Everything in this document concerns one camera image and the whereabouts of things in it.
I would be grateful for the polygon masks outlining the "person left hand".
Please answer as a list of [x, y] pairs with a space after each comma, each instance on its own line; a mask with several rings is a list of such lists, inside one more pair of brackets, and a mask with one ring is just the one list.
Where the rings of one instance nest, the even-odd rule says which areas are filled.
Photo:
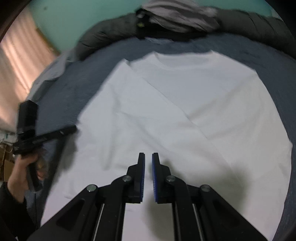
[[46, 162], [41, 157], [41, 152], [37, 151], [34, 154], [27, 156], [17, 155], [15, 165], [12, 173], [8, 179], [8, 190], [15, 200], [19, 203], [23, 203], [25, 198], [25, 192], [29, 190], [29, 184], [27, 179], [27, 166], [31, 163], [37, 162], [36, 175], [40, 181], [43, 181], [48, 177], [48, 167]]

